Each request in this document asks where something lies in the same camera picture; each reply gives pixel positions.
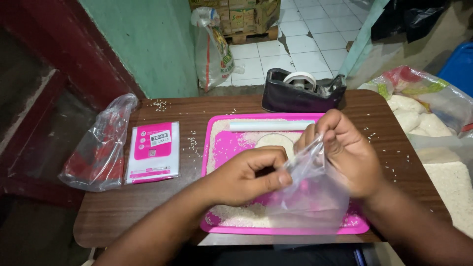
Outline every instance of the floor tile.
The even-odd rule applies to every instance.
[[[281,0],[281,9],[293,9],[296,8],[294,0]]]
[[[359,30],[349,30],[349,31],[341,31],[340,34],[343,36],[345,41],[354,41],[356,36],[358,35]]]
[[[251,80],[236,80],[233,82],[233,86],[253,86],[253,85],[262,85],[265,83],[263,78],[260,79],[251,79]]]
[[[320,52],[295,53],[291,56],[297,71],[309,73],[329,71],[329,67]]]
[[[263,69],[261,68],[261,61],[259,58],[236,59],[234,62],[237,66],[243,66],[244,64],[245,73],[232,73],[232,81],[264,78]]]
[[[360,20],[361,23],[365,23],[366,18],[368,17],[368,14],[358,14],[356,17]]]
[[[338,31],[335,24],[329,18],[308,19],[306,24],[312,34]]]
[[[353,16],[352,11],[347,7],[346,4],[324,5],[322,7],[324,8],[327,15],[331,18]]]
[[[339,70],[348,55],[346,49],[322,51],[330,70]]]
[[[347,42],[339,32],[312,34],[320,51],[342,49],[347,46]]]
[[[267,56],[261,58],[261,64],[263,65],[264,76],[268,73],[271,68],[281,68],[289,72],[295,72],[296,68],[292,62],[292,58],[289,55],[276,55]]]
[[[346,4],[355,15],[367,15],[371,9],[371,3],[355,2]]]
[[[217,87],[225,87],[225,86],[232,86],[232,81],[231,80],[224,81],[222,84],[218,85]]]
[[[309,33],[309,29],[303,20],[281,22],[279,23],[279,29],[285,36],[306,35]]]
[[[260,57],[256,44],[230,45],[233,59],[245,59]]]
[[[356,16],[330,18],[339,31],[357,30],[363,25]]]
[[[321,5],[336,5],[343,4],[343,0],[319,0]]]
[[[332,72],[330,71],[324,71],[324,72],[316,72],[316,73],[310,73],[316,80],[322,80],[322,79],[333,79]]]
[[[294,0],[294,2],[298,8],[320,6],[318,0]]]
[[[258,43],[258,50],[260,57],[288,54],[284,45],[278,40]]]
[[[279,15],[279,22],[302,20],[302,16],[298,9],[281,9]]]
[[[287,37],[286,44],[288,45],[289,53],[291,54],[314,52],[319,50],[315,40],[307,35]]]
[[[301,8],[300,15],[303,19],[328,18],[321,6]]]

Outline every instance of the left hand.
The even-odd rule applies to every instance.
[[[265,167],[280,168],[287,159],[282,146],[245,150],[201,179],[204,193],[212,197],[213,204],[242,206],[260,195],[292,184],[290,175],[282,170],[255,176],[255,172]]]

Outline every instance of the green wall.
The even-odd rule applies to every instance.
[[[79,0],[148,98],[198,96],[187,0]]]

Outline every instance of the brown table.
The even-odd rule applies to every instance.
[[[171,98],[165,101],[165,112],[156,111],[156,107],[152,105],[156,102],[155,99],[145,99],[141,101],[141,107],[132,113],[125,145],[125,161],[128,161],[132,127],[179,121],[180,145],[184,148],[181,151],[182,176],[156,183],[127,185],[101,193],[86,193],[74,224],[74,237],[79,245],[86,248],[107,247],[154,207],[198,179],[202,158],[188,149],[190,141],[187,138],[195,137],[196,147],[202,151],[207,122],[213,116],[231,114],[234,109],[235,114],[264,113],[261,109],[261,95]],[[386,101],[369,90],[349,90],[341,109],[365,136],[376,133],[371,137],[371,144],[378,153],[385,177],[396,180],[395,185],[432,209],[435,215],[451,221],[445,205]],[[246,245],[321,243],[333,239],[325,240],[321,236],[207,234],[199,231],[193,240],[199,245]],[[337,236],[336,241],[377,242],[381,239],[370,229],[360,235]]]

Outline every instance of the white plastic tube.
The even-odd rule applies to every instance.
[[[265,121],[265,122],[230,122],[231,132],[248,131],[303,131],[314,120],[299,121]]]

